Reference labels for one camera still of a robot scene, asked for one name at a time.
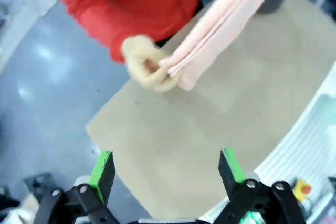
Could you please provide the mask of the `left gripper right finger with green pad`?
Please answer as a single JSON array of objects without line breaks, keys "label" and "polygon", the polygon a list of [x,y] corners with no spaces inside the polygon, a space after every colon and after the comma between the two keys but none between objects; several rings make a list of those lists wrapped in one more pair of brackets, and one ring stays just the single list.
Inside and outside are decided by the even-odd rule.
[{"label": "left gripper right finger with green pad", "polygon": [[231,148],[221,150],[218,171],[229,203],[214,223],[240,223],[248,212],[257,212],[264,223],[305,223],[299,204],[286,181],[270,187],[247,178]]}]

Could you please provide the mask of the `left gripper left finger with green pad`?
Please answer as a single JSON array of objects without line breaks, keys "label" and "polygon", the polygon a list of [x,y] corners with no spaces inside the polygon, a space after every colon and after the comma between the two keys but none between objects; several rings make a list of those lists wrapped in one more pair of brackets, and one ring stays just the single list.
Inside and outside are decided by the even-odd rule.
[{"label": "left gripper left finger with green pad", "polygon": [[47,191],[35,214],[34,223],[75,223],[79,217],[88,217],[91,223],[116,223],[107,208],[115,177],[111,151],[102,151],[87,183],[64,191]]}]

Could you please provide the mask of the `person's right hand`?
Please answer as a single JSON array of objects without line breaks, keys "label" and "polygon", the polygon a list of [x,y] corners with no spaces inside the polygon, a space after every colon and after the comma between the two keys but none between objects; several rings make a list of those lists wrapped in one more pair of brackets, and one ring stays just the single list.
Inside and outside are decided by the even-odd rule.
[{"label": "person's right hand", "polygon": [[167,92],[178,85],[180,76],[170,77],[169,67],[160,61],[169,55],[145,35],[136,35],[124,40],[121,53],[131,79],[142,87],[156,92]]}]

